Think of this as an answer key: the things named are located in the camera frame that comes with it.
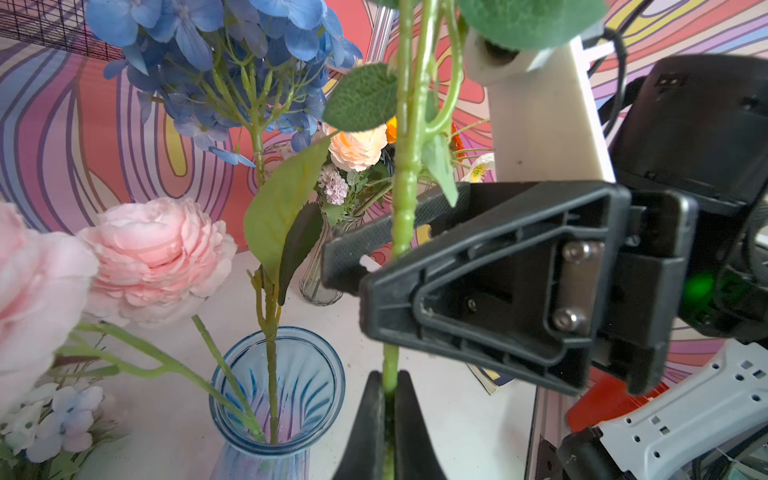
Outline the small pink flower sprigs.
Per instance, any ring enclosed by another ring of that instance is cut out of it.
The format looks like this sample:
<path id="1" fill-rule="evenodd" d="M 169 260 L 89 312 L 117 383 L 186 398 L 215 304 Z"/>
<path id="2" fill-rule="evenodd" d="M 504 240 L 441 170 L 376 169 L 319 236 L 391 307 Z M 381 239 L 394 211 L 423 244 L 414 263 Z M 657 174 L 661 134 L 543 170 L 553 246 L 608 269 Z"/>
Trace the small pink flower sprigs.
<path id="1" fill-rule="evenodd" d="M 125 436 L 127 416 L 94 381 L 42 384 L 1 418 L 1 477 L 73 479 L 98 446 Z"/>

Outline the pink lilac hydrangea bunch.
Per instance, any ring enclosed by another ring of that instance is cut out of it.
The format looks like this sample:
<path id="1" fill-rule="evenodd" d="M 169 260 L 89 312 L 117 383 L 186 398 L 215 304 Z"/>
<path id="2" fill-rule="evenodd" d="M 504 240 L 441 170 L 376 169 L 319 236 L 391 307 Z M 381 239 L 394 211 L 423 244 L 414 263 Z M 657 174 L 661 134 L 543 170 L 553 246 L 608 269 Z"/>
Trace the pink lilac hydrangea bunch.
<path id="1" fill-rule="evenodd" d="M 321 169 L 317 186 L 320 196 L 327 204 L 333 206 L 344 204 L 349 185 L 334 166 L 326 165 Z"/>

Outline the blue hydrangea flower stem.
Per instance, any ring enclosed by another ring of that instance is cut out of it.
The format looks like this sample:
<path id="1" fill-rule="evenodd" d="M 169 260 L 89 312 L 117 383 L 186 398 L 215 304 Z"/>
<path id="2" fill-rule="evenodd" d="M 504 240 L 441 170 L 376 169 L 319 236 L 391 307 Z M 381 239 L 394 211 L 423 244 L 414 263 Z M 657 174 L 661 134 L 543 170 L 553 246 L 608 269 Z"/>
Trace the blue hydrangea flower stem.
<path id="1" fill-rule="evenodd" d="M 259 261 L 251 283 L 276 388 L 288 284 L 323 224 L 309 197 L 325 161 L 313 142 L 325 88 L 362 53 L 323 1 L 88 1 L 84 15 L 121 50 L 106 76 L 125 72 L 143 111 L 162 105 L 197 148 L 253 170 L 244 234 Z"/>

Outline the pink peony flower stem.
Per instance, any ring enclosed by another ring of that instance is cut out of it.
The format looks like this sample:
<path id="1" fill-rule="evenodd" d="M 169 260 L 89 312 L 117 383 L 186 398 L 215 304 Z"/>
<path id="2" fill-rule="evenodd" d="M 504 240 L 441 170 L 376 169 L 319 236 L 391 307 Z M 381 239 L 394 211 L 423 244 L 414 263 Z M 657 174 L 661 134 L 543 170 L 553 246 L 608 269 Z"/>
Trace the pink peony flower stem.
<path id="1" fill-rule="evenodd" d="M 75 331 L 103 333 L 157 361 L 103 360 L 137 377 L 167 373 L 209 383 L 126 326 L 191 318 L 229 276 L 237 251 L 222 221 L 189 199 L 126 203 L 74 235 L 27 226 L 1 206 L 1 410 L 8 413 L 60 356 Z"/>

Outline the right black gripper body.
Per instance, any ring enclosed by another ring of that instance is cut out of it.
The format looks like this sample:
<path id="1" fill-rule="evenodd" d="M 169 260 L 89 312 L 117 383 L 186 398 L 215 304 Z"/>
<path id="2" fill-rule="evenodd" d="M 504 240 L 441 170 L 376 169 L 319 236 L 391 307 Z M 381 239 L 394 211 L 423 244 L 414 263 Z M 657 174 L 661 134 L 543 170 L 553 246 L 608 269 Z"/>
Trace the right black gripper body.
<path id="1" fill-rule="evenodd" d="M 633 396 L 661 381 L 672 326 L 767 339 L 767 63 L 664 58 L 599 110 L 623 110 L 610 145 L 632 196 L 627 243 L 599 329 L 596 366 Z"/>

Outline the white flower spray stem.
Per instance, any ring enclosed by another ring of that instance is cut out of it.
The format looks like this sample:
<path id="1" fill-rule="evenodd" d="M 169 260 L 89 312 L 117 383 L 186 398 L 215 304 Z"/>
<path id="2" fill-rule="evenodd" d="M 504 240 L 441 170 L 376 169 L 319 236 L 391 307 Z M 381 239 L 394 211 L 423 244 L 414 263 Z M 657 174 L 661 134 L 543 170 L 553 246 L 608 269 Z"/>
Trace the white flower spray stem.
<path id="1" fill-rule="evenodd" d="M 466 183 L 482 183 L 485 176 L 492 173 L 495 168 L 495 156 L 493 153 L 480 155 L 470 170 L 462 177 L 461 181 Z"/>

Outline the purple glass vase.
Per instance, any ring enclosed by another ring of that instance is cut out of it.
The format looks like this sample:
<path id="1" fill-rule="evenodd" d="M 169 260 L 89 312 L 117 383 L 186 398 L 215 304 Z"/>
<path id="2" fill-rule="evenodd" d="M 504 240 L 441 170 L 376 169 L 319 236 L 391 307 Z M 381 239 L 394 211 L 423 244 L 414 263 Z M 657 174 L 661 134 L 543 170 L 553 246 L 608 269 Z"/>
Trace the purple glass vase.
<path id="1" fill-rule="evenodd" d="M 280 327 L 276 336 L 276 374 L 268 371 L 267 339 L 259 331 L 235 344 L 224 360 L 234 379 L 217 368 L 213 386 L 239 409 L 250 409 L 264 441 L 257 441 L 218 400 L 209 399 L 214 424 L 225 446 L 212 479 L 307 479 L 310 447 L 338 417 L 345 396 L 345 372 L 333 347 L 318 334 L 299 327 Z M 270 378 L 276 387 L 269 387 Z M 277 406 L 270 406 L 270 392 Z M 271 441 L 271 412 L 276 412 L 277 441 Z"/>

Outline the red flower stem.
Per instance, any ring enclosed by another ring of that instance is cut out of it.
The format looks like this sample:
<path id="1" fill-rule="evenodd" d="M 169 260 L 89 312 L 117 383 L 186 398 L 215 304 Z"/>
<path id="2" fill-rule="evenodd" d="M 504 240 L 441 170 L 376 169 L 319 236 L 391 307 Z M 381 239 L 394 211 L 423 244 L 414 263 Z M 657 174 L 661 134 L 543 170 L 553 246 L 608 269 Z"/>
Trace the red flower stem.
<path id="1" fill-rule="evenodd" d="M 427 225 L 414 226 L 419 195 L 437 188 L 450 204 L 475 160 L 493 153 L 485 88 L 471 80 L 464 64 L 470 30 L 496 49 L 543 50 L 568 42 L 600 25 L 601 1 L 401 1 L 397 64 L 373 64 L 350 72 L 333 93 L 325 121 L 342 132 L 357 132 L 395 116 L 398 122 L 393 204 L 394 244 L 360 263 L 376 272 L 431 240 Z M 451 124 L 466 152 L 450 148 Z M 384 346 L 385 453 L 382 479 L 395 479 L 394 398 L 402 346 Z"/>

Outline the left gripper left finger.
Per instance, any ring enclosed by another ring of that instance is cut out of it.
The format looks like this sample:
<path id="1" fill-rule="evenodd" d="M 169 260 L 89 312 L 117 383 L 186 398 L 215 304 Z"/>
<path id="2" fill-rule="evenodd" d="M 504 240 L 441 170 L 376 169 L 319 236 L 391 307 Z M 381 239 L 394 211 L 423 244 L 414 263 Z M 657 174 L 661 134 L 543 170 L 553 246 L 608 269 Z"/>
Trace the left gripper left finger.
<path id="1" fill-rule="evenodd" d="M 386 401 L 382 374 L 372 371 L 333 480 L 381 480 L 385 453 Z"/>

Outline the yellow orange poppy stem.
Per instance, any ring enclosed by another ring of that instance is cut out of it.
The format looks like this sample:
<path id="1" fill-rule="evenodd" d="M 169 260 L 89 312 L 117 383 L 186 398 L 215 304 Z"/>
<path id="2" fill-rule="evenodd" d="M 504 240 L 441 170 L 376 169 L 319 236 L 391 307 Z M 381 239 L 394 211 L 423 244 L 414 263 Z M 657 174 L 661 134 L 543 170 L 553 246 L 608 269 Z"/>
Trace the yellow orange poppy stem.
<path id="1" fill-rule="evenodd" d="M 385 135 L 388 144 L 395 144 L 397 142 L 398 124 L 397 118 L 393 116 L 385 124 Z"/>

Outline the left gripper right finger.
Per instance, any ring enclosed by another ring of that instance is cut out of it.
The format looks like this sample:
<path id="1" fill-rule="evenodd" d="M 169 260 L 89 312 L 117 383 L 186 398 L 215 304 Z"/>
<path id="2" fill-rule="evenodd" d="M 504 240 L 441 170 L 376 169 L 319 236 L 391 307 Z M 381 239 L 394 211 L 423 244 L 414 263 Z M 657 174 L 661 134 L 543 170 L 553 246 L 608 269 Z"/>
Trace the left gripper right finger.
<path id="1" fill-rule="evenodd" d="M 411 375 L 398 372 L 394 398 L 395 479 L 446 480 L 434 452 Z"/>

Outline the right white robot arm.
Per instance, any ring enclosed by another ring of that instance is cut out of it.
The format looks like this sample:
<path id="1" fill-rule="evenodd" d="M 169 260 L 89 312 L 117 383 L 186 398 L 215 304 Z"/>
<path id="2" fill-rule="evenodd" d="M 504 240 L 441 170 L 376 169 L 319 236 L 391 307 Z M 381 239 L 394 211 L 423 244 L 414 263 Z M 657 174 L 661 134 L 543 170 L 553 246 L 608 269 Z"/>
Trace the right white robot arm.
<path id="1" fill-rule="evenodd" d="M 564 394 L 591 367 L 633 396 L 661 380 L 672 324 L 725 342 L 639 409 L 568 435 L 562 479 L 669 479 L 767 436 L 767 63 L 682 55 L 634 84 L 602 180 L 464 183 L 424 194 L 430 242 L 368 272 L 390 217 L 324 249 L 371 339 Z"/>

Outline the orange gerbera flower stem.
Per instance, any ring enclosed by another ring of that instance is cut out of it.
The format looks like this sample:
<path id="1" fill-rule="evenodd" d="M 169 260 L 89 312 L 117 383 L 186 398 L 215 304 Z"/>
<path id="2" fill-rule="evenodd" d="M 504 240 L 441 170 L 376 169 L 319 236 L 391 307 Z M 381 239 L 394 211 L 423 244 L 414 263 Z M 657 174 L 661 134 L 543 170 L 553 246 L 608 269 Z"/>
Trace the orange gerbera flower stem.
<path id="1" fill-rule="evenodd" d="M 451 124 L 450 148 L 456 158 L 464 158 L 466 156 L 462 135 L 455 122 Z"/>

